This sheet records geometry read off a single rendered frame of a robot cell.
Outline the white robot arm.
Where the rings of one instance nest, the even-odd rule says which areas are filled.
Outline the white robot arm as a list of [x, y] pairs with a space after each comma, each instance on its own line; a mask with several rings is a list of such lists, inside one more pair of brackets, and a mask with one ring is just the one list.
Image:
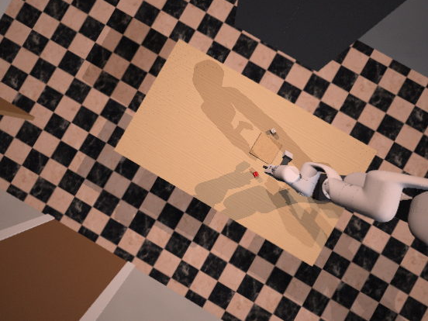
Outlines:
[[[326, 172], [322, 190], [333, 204], [379, 222], [388, 222], [393, 217], [400, 219], [408, 223], [411, 234], [419, 242], [428, 246], [428, 178], [376, 170], [354, 172], [342, 180], [334, 169], [324, 164], [305, 162], [299, 171], [288, 165], [292, 157], [293, 154], [285, 150], [281, 164], [271, 168], [276, 180], [309, 197], [320, 174]], [[405, 195], [404, 188], [415, 190], [413, 196]]]

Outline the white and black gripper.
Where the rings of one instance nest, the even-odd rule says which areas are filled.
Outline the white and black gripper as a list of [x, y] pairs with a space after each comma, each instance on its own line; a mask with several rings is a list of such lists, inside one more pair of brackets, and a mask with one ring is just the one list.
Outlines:
[[270, 175], [273, 177], [273, 170], [271, 170], [272, 167], [277, 167], [276, 165], [269, 164], [268, 166], [263, 166], [265, 168], [264, 173]]

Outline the brown square mat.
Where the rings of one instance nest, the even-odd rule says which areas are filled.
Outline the brown square mat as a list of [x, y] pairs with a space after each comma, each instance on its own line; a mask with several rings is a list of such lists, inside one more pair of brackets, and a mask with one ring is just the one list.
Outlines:
[[261, 133], [250, 153], [267, 164], [271, 164], [281, 145], [279, 142]]

